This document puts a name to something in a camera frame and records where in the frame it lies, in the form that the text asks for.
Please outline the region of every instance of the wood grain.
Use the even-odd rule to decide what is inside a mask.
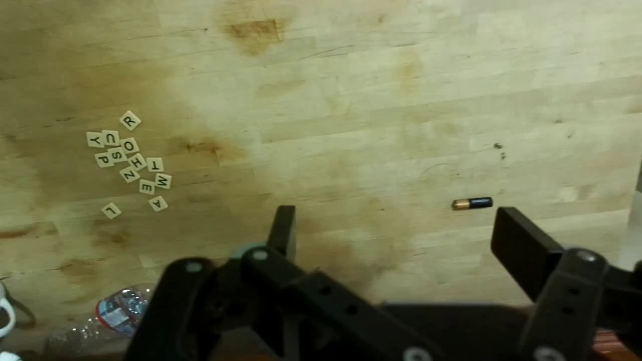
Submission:
[[[0,5],[0,276],[38,318],[9,350],[179,257],[222,261],[299,207],[299,262],[371,301],[526,303],[488,194],[623,258],[640,163],[640,5],[76,0]],[[133,132],[171,209],[102,170]],[[114,201],[125,215],[106,220]]]

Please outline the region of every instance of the small white tile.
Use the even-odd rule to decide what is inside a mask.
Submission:
[[[110,149],[106,151],[108,157],[113,158],[113,163],[127,163],[127,155],[125,155],[125,149]]]
[[[108,202],[100,210],[106,218],[117,218],[119,215],[123,215],[123,210],[114,202]]]
[[[165,209],[168,209],[166,201],[163,197],[155,197],[148,201],[148,204],[152,207],[152,210],[160,213]]]
[[[171,188],[173,187],[173,176],[171,174],[156,174],[156,188]]]
[[[135,155],[135,157],[129,158],[129,164],[131,164],[133,168],[140,170],[140,168],[147,166],[147,160],[144,160],[142,155]]]
[[[135,182],[140,179],[140,174],[133,166],[120,168],[120,176],[125,182]]]
[[[163,158],[147,158],[147,168],[150,172],[163,172],[165,170],[165,163],[163,163]]]
[[[156,194],[156,182],[140,179],[139,192]]]
[[[119,146],[120,134],[119,130],[102,130],[105,146]]]
[[[86,132],[86,144],[91,149],[105,149],[102,132]]]
[[[100,168],[114,166],[113,157],[108,157],[108,153],[96,153],[94,158]]]
[[[127,110],[123,117],[120,117],[120,124],[129,130],[135,130],[142,121],[133,113],[133,110]]]
[[[133,136],[131,139],[123,139],[120,146],[125,149],[127,155],[139,153],[139,142]]]

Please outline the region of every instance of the battery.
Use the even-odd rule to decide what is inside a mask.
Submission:
[[[491,197],[472,197],[472,199],[455,199],[454,210],[470,210],[470,209],[489,209],[494,207]]]

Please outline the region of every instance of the wooden surface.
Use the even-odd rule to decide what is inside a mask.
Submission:
[[[299,207],[299,262],[374,301],[526,299],[489,254],[519,207],[565,244],[621,254],[640,163],[640,3],[0,3],[0,276],[38,348],[166,262],[222,261]],[[147,197],[86,130],[165,157]],[[106,220],[100,207],[125,215]]]

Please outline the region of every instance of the screw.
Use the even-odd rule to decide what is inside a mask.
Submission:
[[[583,258],[585,262],[598,261],[597,254],[592,254],[590,251],[583,251],[583,248],[577,251],[577,257]]]
[[[434,361],[434,358],[422,348],[407,348],[403,351],[403,361]]]
[[[204,268],[203,268],[203,262],[197,262],[197,261],[188,261],[186,265],[185,265],[185,272],[186,273],[200,273]]]
[[[565,361],[565,358],[551,348],[538,348],[534,354],[535,361]]]
[[[256,248],[256,251],[253,252],[253,258],[254,258],[254,261],[266,261],[266,258],[270,258],[270,254],[267,254],[266,248]]]

